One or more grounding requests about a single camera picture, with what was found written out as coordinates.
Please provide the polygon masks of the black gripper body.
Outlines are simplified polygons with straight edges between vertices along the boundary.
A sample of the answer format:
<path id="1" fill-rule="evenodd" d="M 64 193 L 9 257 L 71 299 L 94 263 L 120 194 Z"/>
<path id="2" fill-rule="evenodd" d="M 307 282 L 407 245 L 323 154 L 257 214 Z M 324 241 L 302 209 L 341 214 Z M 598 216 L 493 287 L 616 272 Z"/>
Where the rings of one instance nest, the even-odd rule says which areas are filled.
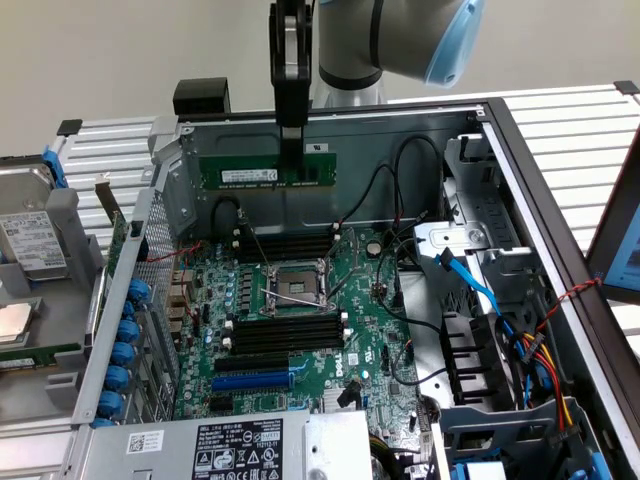
<path id="1" fill-rule="evenodd" d="M 274 1 L 269 11 L 272 79 L 310 79 L 313 9 L 306 1 Z"/>

